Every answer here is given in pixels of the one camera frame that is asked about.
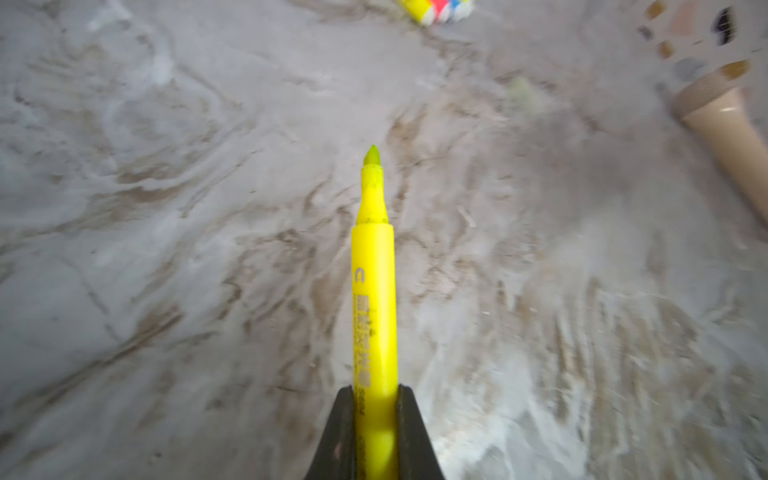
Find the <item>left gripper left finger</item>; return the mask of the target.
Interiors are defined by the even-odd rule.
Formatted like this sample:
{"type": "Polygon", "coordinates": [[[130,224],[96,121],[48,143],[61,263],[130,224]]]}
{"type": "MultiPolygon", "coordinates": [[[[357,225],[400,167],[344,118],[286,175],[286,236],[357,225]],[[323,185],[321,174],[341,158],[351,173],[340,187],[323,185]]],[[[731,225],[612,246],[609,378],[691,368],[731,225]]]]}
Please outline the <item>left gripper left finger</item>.
{"type": "Polygon", "coordinates": [[[355,480],[356,429],[352,386],[341,388],[308,468],[305,480],[355,480]]]}

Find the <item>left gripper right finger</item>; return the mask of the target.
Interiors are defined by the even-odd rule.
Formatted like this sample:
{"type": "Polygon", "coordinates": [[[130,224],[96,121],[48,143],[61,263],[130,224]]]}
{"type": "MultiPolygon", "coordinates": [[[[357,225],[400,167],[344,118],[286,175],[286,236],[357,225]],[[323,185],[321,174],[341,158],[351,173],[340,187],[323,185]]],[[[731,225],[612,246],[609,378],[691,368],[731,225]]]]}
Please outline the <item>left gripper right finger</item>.
{"type": "Polygon", "coordinates": [[[414,391],[405,385],[398,386],[396,420],[399,479],[444,480],[414,391]]]}

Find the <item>yellow highlighter pen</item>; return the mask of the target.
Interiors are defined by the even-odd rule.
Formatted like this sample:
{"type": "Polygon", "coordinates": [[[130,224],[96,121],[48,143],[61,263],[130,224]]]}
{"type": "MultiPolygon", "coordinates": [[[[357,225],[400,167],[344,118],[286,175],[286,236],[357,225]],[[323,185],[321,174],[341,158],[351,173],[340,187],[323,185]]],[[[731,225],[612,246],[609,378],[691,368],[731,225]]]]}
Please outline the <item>yellow highlighter pen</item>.
{"type": "Polygon", "coordinates": [[[379,150],[361,168],[361,199],[351,231],[355,443],[359,479],[398,477],[398,395],[394,229],[379,150]]]}
{"type": "Polygon", "coordinates": [[[397,3],[419,25],[430,26],[436,21],[437,11],[430,0],[398,0],[397,3]]]}

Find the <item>blue highlighter pen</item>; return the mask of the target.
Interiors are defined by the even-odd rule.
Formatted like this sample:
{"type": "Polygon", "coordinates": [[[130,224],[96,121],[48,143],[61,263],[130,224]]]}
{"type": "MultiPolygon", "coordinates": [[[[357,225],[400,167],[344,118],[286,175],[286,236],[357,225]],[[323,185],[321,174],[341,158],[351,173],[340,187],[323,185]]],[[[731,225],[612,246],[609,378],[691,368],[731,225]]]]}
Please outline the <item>blue highlighter pen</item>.
{"type": "Polygon", "coordinates": [[[458,22],[466,19],[474,10],[474,0],[451,0],[450,5],[452,8],[452,15],[450,20],[452,22],[458,22]]]}

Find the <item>pink highlighter pen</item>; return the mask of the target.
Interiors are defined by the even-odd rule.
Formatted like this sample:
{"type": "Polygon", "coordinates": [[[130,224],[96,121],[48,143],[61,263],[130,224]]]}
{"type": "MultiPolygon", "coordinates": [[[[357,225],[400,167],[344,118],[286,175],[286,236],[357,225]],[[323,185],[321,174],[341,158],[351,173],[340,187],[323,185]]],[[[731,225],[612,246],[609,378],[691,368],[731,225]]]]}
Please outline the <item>pink highlighter pen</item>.
{"type": "Polygon", "coordinates": [[[454,8],[451,0],[431,0],[431,4],[435,11],[436,23],[446,23],[452,18],[454,8]]]}

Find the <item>wooden rolling pin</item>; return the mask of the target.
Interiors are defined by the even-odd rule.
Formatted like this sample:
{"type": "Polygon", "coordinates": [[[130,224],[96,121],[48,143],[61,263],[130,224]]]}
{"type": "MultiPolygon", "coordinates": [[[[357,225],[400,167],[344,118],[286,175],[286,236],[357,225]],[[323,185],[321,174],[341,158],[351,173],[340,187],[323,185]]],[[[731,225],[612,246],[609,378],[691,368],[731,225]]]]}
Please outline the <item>wooden rolling pin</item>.
{"type": "Polygon", "coordinates": [[[740,90],[715,71],[674,95],[671,109],[766,219],[767,143],[751,122],[740,90]]]}

